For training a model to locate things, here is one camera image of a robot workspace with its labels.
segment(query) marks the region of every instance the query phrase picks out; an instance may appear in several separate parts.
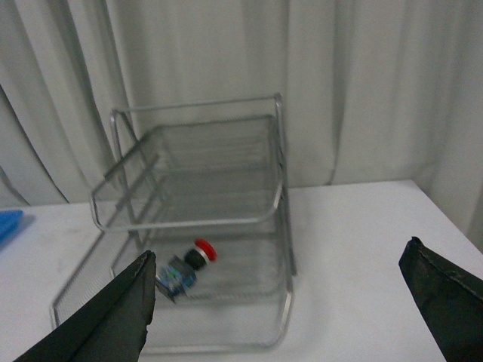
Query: wire mesh tray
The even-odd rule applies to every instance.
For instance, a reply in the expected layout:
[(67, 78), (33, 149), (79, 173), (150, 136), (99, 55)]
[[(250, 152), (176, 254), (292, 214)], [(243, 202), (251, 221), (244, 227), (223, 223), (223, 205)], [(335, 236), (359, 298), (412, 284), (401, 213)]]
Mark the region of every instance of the wire mesh tray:
[(127, 231), (263, 221), (281, 197), (279, 139), (271, 115), (154, 127), (91, 193), (94, 222)]
[(256, 224), (102, 233), (54, 301), (54, 323), (64, 322), (144, 250), (154, 251), (162, 265), (202, 236), (218, 260), (175, 304), (157, 292), (143, 353), (272, 347), (285, 334), (293, 296), (285, 215), (282, 200)]

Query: white curtain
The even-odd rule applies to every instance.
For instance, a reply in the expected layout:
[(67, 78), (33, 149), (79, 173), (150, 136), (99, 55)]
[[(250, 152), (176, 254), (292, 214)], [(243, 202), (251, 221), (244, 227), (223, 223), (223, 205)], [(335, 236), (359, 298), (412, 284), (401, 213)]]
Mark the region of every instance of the white curtain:
[(483, 250), (483, 3), (0, 2), (0, 206), (87, 200), (108, 114), (280, 91), (291, 186), (413, 179)]

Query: curtain fold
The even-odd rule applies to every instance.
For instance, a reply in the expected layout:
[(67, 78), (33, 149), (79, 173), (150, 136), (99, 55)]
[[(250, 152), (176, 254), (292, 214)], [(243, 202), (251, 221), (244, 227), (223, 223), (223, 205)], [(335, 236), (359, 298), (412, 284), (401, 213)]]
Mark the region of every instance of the curtain fold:
[(483, 250), (482, 24), (471, 0), (0, 2), (0, 206), (87, 200), (112, 107), (280, 91), (290, 186), (413, 179)]

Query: blue object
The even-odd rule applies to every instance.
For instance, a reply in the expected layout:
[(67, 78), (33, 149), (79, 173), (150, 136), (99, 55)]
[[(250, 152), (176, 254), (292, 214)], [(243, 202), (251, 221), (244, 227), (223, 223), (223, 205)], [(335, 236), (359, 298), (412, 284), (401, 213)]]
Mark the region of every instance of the blue object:
[(0, 211), (0, 243), (18, 227), (22, 215), (22, 210)]
[(175, 256), (167, 266), (162, 266), (156, 275), (159, 291), (174, 302), (174, 297), (185, 293), (196, 281), (194, 269)]

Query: white table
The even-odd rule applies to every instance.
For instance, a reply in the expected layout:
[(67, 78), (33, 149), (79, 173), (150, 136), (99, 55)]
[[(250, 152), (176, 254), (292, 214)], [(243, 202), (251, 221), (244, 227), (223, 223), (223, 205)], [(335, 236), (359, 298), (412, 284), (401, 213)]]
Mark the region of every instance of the white table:
[[(51, 302), (98, 234), (87, 204), (24, 211), (22, 227), (0, 245), (2, 361), (51, 331)], [(483, 255), (412, 182), (292, 189), (291, 214), (299, 274), (282, 344), (164, 362), (445, 360), (398, 260), (413, 235), (480, 278)]]

